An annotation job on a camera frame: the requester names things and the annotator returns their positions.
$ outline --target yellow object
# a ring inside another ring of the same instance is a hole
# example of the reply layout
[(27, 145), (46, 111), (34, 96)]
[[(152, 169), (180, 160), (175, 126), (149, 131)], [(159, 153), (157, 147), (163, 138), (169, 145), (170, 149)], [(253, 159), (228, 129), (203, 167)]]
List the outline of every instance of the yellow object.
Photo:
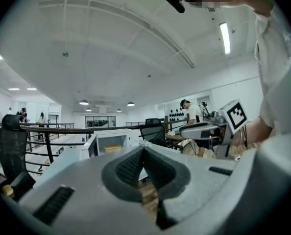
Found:
[(105, 146), (104, 147), (105, 153), (111, 153), (111, 152), (114, 152), (114, 151), (119, 151), (120, 149), (121, 149), (121, 145), (119, 145), (119, 144), (109, 145), (109, 146)]
[(3, 192), (6, 196), (8, 196), (10, 198), (13, 198), (15, 196), (14, 190), (10, 185), (5, 185), (2, 187), (2, 189), (3, 189)]

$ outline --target white ceiling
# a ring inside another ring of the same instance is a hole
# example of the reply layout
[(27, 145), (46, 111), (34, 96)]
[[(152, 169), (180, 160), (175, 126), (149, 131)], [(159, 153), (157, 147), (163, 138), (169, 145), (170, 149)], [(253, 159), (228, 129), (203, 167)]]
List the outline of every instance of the white ceiling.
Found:
[[(27, 90), (27, 88), (31, 87), (29, 83), (10, 68), (5, 59), (0, 60), (0, 90), (9, 96), (41, 95), (39, 91)], [(10, 91), (9, 88), (19, 88), (20, 90)]]
[(248, 8), (184, 5), (179, 14), (165, 0), (20, 0), (0, 25), (0, 66), (73, 111), (84, 111), (82, 99), (111, 105), (108, 112), (151, 104), (147, 88), (226, 58), (220, 23), (230, 28), (228, 58), (253, 52)]

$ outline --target black camera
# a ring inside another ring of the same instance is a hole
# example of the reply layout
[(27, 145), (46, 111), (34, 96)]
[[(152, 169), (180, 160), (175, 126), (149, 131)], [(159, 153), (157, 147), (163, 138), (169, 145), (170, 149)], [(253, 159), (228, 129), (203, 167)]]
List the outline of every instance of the black camera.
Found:
[(170, 3), (171, 6), (173, 6), (179, 13), (185, 12), (185, 7), (182, 4), (182, 0), (166, 0)]

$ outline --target black slot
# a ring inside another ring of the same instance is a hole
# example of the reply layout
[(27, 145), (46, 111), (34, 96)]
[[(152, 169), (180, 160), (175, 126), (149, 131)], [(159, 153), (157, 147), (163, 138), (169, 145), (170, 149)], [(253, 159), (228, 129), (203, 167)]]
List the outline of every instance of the black slot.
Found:
[(226, 176), (230, 176), (233, 173), (232, 170), (219, 168), (219, 167), (215, 167), (215, 166), (210, 167), (209, 170), (213, 171), (213, 172), (216, 172), (216, 173), (219, 173), (219, 174), (226, 175)]
[(43, 223), (50, 225), (67, 203), (74, 189), (61, 186), (50, 198), (34, 213), (34, 216)]

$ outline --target window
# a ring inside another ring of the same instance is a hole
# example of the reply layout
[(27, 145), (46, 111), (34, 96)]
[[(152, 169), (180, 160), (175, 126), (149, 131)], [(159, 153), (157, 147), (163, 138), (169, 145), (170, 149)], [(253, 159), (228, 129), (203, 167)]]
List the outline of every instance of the window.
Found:
[(86, 128), (109, 128), (116, 127), (116, 117), (114, 116), (86, 116)]

